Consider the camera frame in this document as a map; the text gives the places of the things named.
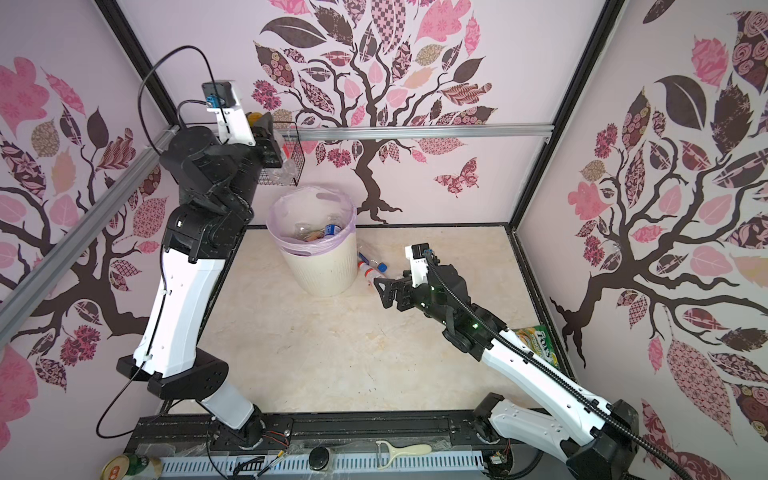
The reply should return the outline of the blue label water bottle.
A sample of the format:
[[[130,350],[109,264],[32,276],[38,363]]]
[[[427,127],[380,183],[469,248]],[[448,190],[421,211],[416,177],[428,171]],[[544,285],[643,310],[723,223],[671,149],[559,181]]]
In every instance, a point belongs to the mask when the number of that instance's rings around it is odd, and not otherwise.
[[[324,227],[325,236],[335,236],[343,231],[343,227],[337,224],[328,224]]]

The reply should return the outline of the brown coffee bottle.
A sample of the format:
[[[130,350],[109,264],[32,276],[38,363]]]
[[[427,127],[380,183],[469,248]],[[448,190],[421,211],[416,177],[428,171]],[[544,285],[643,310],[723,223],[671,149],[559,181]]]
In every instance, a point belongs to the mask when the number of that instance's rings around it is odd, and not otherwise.
[[[322,240],[325,237],[324,229],[305,229],[301,230],[298,234],[298,239],[304,242],[315,242]]]

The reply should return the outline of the red cap white bottle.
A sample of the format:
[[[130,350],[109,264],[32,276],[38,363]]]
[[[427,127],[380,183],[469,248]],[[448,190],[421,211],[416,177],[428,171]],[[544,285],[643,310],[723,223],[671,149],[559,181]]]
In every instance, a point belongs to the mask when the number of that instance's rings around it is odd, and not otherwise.
[[[371,268],[370,266],[361,266],[361,272],[363,273],[364,278],[370,284],[374,284],[376,279],[385,278],[385,275],[383,275],[378,269]]]

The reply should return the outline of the yellow cap red label bottle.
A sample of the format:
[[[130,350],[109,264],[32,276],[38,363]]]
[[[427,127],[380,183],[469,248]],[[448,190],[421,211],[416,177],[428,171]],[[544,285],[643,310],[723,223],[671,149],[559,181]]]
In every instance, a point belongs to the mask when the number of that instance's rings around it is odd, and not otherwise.
[[[284,137],[279,132],[274,132],[272,116],[249,112],[246,118],[256,146],[263,155],[263,169],[259,182],[263,185],[295,185],[296,164],[288,152],[288,144]]]

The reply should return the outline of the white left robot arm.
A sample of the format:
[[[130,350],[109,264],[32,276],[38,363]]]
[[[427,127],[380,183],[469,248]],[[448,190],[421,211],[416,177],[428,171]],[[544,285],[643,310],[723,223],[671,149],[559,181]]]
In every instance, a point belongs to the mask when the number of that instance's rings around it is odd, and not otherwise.
[[[282,163],[269,114],[227,140],[202,125],[174,135],[160,156],[179,186],[160,247],[161,280],[139,346],[117,364],[158,398],[193,400],[250,443],[261,434],[260,413],[198,337],[219,277],[253,219],[260,174]]]

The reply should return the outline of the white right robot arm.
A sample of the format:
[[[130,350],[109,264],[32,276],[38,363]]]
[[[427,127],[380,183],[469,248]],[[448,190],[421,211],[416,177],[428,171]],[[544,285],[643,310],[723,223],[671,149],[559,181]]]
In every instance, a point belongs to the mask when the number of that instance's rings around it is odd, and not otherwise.
[[[540,405],[526,409],[500,395],[477,408],[481,435],[527,444],[561,461],[576,479],[626,479],[638,453],[636,411],[586,391],[527,347],[489,310],[471,301],[451,265],[424,266],[373,282],[384,307],[417,309],[440,323],[457,350],[497,371]]]

